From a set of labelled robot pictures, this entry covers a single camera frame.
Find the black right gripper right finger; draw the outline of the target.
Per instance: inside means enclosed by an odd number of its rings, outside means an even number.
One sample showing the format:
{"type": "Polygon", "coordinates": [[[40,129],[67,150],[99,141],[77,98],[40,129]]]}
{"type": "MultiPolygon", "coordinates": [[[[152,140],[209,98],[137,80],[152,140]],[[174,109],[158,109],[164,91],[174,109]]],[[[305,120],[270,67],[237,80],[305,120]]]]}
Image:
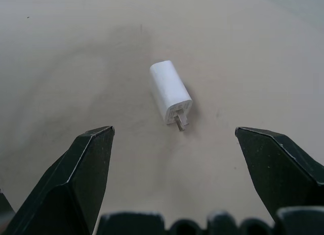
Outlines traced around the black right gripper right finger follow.
{"type": "Polygon", "coordinates": [[[254,188],[269,214],[284,207],[324,207],[324,166],[288,136],[237,127],[235,136],[254,188]]]}

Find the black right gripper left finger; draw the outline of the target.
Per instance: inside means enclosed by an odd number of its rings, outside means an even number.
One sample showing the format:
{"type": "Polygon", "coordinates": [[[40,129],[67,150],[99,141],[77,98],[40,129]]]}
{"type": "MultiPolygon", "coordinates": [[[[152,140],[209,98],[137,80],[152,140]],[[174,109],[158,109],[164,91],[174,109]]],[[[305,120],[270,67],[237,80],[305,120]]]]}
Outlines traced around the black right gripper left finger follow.
{"type": "Polygon", "coordinates": [[[43,174],[2,235],[92,235],[115,130],[87,131],[43,174]]]}

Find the white plug adapter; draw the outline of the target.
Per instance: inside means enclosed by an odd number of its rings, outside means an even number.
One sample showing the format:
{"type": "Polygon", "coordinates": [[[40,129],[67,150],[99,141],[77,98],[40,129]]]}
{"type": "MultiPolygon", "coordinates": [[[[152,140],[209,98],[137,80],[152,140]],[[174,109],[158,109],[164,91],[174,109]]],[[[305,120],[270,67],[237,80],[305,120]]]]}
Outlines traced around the white plug adapter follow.
{"type": "Polygon", "coordinates": [[[193,101],[172,61],[151,65],[149,75],[151,92],[163,122],[175,123],[180,131],[185,131],[193,101]]]}

